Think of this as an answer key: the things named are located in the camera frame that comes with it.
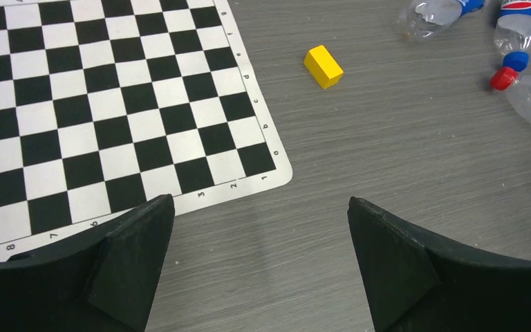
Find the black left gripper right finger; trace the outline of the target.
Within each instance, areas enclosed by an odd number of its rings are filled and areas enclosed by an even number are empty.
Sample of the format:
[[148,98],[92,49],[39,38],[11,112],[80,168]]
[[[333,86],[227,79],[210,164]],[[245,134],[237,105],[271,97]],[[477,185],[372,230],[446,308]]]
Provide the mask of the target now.
[[531,331],[531,261],[353,197],[348,224],[376,331]]

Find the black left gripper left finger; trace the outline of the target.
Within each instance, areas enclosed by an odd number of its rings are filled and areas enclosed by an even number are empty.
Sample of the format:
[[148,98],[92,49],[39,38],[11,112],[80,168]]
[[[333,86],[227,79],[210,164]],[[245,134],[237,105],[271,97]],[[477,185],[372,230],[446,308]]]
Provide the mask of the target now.
[[0,262],[0,331],[144,331],[174,216],[164,194]]

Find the red bottle cap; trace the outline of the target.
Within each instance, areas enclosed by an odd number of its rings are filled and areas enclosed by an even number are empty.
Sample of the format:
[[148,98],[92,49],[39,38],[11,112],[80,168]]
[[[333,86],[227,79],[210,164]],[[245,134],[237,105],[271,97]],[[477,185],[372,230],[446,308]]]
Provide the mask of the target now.
[[504,66],[500,68],[490,79],[490,87],[497,91],[504,91],[513,85],[519,77],[519,72],[513,68]]

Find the clear bottle blue label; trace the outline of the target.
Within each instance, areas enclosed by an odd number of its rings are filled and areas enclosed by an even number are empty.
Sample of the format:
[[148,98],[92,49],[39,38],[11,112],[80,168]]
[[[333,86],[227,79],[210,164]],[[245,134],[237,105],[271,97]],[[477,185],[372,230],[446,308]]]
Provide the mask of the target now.
[[481,0],[414,0],[400,12],[398,27],[405,37],[424,42],[484,5]]

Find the pepsi bottle blue cap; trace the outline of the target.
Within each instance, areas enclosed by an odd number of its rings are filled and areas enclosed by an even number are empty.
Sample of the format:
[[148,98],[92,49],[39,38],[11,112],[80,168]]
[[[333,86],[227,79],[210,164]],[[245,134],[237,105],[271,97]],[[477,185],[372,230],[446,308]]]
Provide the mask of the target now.
[[502,66],[521,72],[531,56],[531,0],[503,0],[494,30]]

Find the black white chessboard mat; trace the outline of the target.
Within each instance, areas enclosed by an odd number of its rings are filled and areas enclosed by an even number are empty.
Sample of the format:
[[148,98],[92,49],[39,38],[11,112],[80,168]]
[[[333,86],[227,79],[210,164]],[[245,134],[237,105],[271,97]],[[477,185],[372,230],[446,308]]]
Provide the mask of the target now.
[[0,261],[291,178],[227,1],[0,1]]

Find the yellow wooden block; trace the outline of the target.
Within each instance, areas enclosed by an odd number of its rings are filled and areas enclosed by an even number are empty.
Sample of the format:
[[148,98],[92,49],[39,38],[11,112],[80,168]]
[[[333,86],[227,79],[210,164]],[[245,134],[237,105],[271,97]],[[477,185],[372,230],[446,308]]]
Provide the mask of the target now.
[[322,89],[339,82],[344,71],[324,45],[311,48],[305,56],[304,66]]

